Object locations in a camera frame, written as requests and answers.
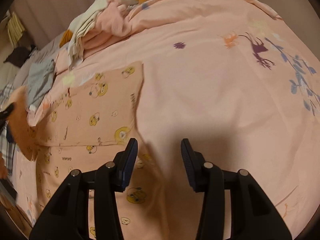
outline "wrinkled fabric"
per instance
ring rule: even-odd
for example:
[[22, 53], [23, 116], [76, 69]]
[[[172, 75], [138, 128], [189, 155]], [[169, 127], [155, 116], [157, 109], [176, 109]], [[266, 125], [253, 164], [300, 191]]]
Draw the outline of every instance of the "wrinkled fabric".
[[[180, 141], [189, 138], [194, 150], [220, 168], [247, 169], [296, 237], [319, 206], [316, 57], [274, 10], [256, 0], [151, 0], [127, 17], [129, 34], [88, 49], [78, 67], [58, 75], [36, 114], [29, 114], [29, 124], [46, 118], [50, 103], [68, 88], [142, 61], [136, 127], [165, 192], [146, 201], [165, 208], [148, 217], [141, 203], [139, 212], [125, 217], [131, 222], [124, 220], [124, 234], [150, 239], [148, 224], [138, 231], [132, 226], [147, 217], [163, 222], [152, 236], [195, 239], [203, 195], [189, 186], [181, 159]], [[144, 196], [138, 189], [130, 194]], [[225, 238], [228, 228], [227, 211]]]

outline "deer print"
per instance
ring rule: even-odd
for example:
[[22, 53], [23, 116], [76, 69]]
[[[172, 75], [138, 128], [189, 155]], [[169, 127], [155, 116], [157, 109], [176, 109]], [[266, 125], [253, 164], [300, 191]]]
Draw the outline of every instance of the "deer print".
[[263, 57], [260, 57], [260, 53], [262, 52], [266, 52], [268, 51], [268, 49], [264, 46], [264, 43], [262, 42], [262, 40], [260, 40], [259, 38], [256, 38], [260, 41], [260, 43], [254, 39], [249, 33], [246, 33], [248, 36], [246, 35], [239, 35], [239, 36], [242, 36], [242, 37], [246, 37], [250, 43], [251, 43], [251, 47], [252, 47], [252, 50], [253, 50], [253, 55], [256, 57], [257, 59], [257, 62], [262, 65], [263, 67], [267, 67], [268, 69], [271, 69], [271, 65], [270, 63], [274, 66], [275, 63], [268, 60], [268, 59], [265, 59]]

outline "beige curtain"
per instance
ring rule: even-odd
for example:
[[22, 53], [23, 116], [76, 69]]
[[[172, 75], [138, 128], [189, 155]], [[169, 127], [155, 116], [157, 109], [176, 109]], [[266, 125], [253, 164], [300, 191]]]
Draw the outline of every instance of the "beige curtain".
[[15, 0], [11, 10], [19, 16], [38, 48], [65, 31], [70, 22], [94, 0]]

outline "orange animal print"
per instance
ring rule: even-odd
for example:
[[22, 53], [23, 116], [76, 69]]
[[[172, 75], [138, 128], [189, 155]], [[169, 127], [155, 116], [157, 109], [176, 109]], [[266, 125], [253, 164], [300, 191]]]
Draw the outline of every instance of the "orange animal print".
[[231, 49], [232, 47], [239, 44], [237, 41], [235, 41], [236, 39], [238, 39], [238, 35], [235, 32], [232, 32], [232, 33], [223, 37], [225, 46], [228, 49]]

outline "black bracket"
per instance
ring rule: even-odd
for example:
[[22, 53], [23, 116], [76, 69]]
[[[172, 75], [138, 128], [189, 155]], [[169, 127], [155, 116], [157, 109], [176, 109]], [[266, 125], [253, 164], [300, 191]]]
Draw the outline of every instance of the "black bracket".
[[129, 185], [138, 153], [138, 142], [131, 138], [125, 151], [116, 154], [95, 171], [69, 173], [52, 196], [29, 240], [88, 240], [89, 190], [94, 190], [94, 219], [97, 239], [123, 240], [115, 192]]
[[231, 195], [229, 240], [292, 240], [282, 217], [248, 171], [221, 170], [194, 152], [188, 139], [181, 141], [181, 154], [190, 186], [204, 192], [196, 240], [223, 240], [225, 189]]

